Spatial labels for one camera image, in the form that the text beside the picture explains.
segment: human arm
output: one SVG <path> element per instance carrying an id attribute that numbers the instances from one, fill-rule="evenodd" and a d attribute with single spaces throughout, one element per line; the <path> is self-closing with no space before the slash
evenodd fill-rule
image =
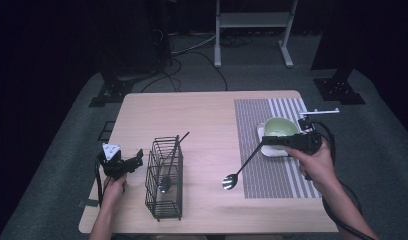
<path id="1" fill-rule="evenodd" d="M 101 204 L 101 209 L 98 217 L 95 220 L 92 232 L 89 235 L 90 240 L 109 240 L 111 239 L 111 226 L 114 217 L 116 216 L 120 199 L 124 191 L 124 184 L 126 183 L 126 174 L 117 181 L 114 178 L 107 177 L 104 185 L 104 197 Z"/>
<path id="2" fill-rule="evenodd" d="M 314 186 L 322 194 L 332 209 L 333 214 L 338 219 L 365 235 L 379 239 L 363 219 L 338 181 L 326 139 L 322 139 L 319 151 L 313 155 L 307 155 L 291 148 L 286 148 L 286 151 L 289 155 L 299 160 L 301 174 L 309 175 L 312 178 Z M 342 227 L 338 225 L 337 227 L 344 239 L 360 239 Z"/>

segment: white shelf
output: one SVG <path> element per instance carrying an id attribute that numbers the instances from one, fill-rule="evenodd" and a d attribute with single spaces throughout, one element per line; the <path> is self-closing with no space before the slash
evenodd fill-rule
<path id="1" fill-rule="evenodd" d="M 289 12 L 220 13 L 220 27 L 286 27 L 288 17 Z"/>
<path id="2" fill-rule="evenodd" d="M 290 12 L 259 12 L 259 13 L 221 13 L 220 0 L 216 4 L 216 42 L 214 44 L 214 66 L 222 66 L 220 55 L 220 29 L 221 28 L 253 28 L 253 27 L 284 27 L 284 37 L 279 41 L 279 48 L 284 58 L 285 65 L 292 68 L 291 56 L 287 49 L 289 33 L 294 21 L 295 9 L 298 0 L 293 0 Z"/>

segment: shelf leg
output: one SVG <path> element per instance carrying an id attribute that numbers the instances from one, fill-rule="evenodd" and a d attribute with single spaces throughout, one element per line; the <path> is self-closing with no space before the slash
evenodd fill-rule
<path id="1" fill-rule="evenodd" d="M 222 59 L 220 56 L 220 0 L 216 3 L 216 40 L 214 43 L 214 66 L 220 68 Z"/>
<path id="2" fill-rule="evenodd" d="M 284 38 L 280 40 L 279 48 L 281 49 L 282 56 L 285 61 L 285 65 L 287 68 L 292 68 L 294 64 L 292 63 L 291 56 L 289 55 L 288 49 L 286 45 L 288 44 L 289 34 L 291 33 L 292 23 L 294 22 L 295 10 L 297 9 L 298 0 L 294 0 L 291 7 L 291 12 L 289 13 L 288 22 L 286 25 Z"/>

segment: utensil holder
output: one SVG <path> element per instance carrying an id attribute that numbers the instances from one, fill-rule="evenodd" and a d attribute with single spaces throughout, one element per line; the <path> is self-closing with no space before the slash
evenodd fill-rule
<path id="1" fill-rule="evenodd" d="M 183 155 L 177 141 L 178 137 L 156 138 L 149 154 L 145 205 L 157 221 L 182 217 Z M 163 193 L 159 185 L 164 177 L 170 178 L 171 185 Z"/>

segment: striped placemat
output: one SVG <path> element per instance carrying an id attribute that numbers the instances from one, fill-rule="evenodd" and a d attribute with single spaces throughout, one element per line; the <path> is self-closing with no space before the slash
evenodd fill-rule
<path id="1" fill-rule="evenodd" d="M 284 117 L 298 126 L 299 111 L 307 111 L 301 98 L 235 99 L 241 164 L 259 144 L 257 126 L 272 117 Z M 321 198 L 299 172 L 292 157 L 267 157 L 260 151 L 242 170 L 245 198 Z"/>

